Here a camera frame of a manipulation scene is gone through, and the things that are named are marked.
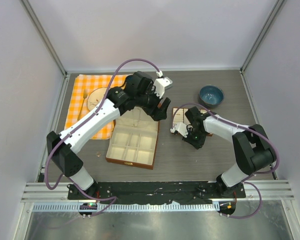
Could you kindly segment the brown jewelry box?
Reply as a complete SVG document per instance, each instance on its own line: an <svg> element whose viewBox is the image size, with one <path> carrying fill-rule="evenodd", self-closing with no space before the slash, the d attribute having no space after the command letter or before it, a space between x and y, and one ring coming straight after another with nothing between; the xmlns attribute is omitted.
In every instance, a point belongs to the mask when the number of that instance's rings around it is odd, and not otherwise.
<svg viewBox="0 0 300 240"><path fill-rule="evenodd" d="M160 123L140 107L127 111L114 121L105 159L109 163L152 170L154 168Z"/></svg>

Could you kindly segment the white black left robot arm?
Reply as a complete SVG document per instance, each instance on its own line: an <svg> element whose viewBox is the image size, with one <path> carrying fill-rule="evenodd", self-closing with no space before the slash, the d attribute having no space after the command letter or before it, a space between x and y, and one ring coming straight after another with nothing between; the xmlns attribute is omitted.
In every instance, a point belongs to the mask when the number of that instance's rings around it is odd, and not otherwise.
<svg viewBox="0 0 300 240"><path fill-rule="evenodd" d="M123 86L107 87L102 100L77 123L61 133L51 131L46 136L48 158L45 165L54 162L83 198L92 199L98 184L83 166L78 152L104 126L135 107L143 109L156 122L165 120L171 100L163 96L172 84L168 77L159 75L152 79L137 71L125 78Z"/></svg>

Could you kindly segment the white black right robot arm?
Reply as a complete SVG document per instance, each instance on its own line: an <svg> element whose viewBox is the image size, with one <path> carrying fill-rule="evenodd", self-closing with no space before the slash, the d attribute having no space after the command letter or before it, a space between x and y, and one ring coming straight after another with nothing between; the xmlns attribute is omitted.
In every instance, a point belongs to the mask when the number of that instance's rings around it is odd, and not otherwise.
<svg viewBox="0 0 300 240"><path fill-rule="evenodd" d="M208 135L217 135L233 145L235 164L216 178L216 193L228 197L243 181L278 160L278 154L264 128L238 125L211 112L201 113L195 106L185 112L190 126L185 125L182 140L195 149L203 147Z"/></svg>

